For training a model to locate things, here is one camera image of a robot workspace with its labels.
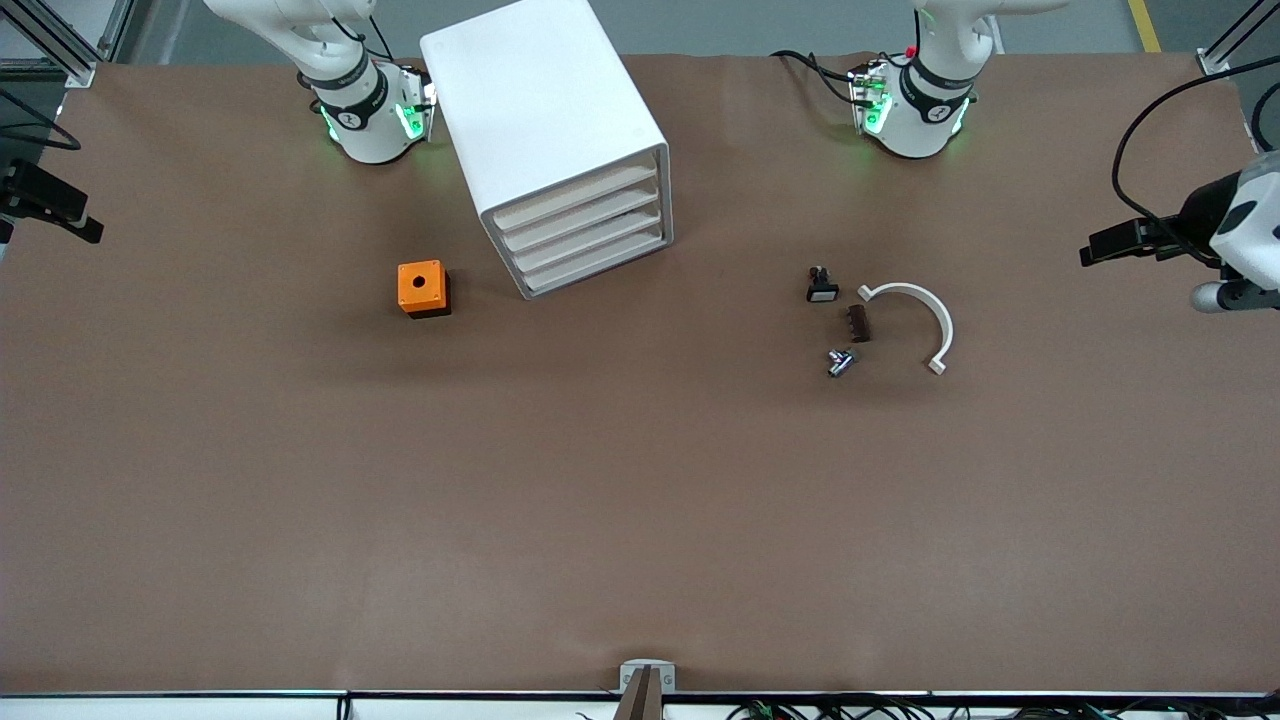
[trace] brown table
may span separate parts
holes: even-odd
[[[288,67],[100,70],[101,246],[0,264],[8,691],[1263,691],[1280,662],[1272,313],[1192,263],[1084,270],[1120,132],[1183,55],[997,58],[947,151],[891,158],[776,59],[630,58],[677,242],[526,302],[440,143],[346,160]],[[1230,87],[1170,102],[1160,211],[1251,156]],[[453,316],[407,320],[439,258]],[[905,297],[826,375],[845,297]]]

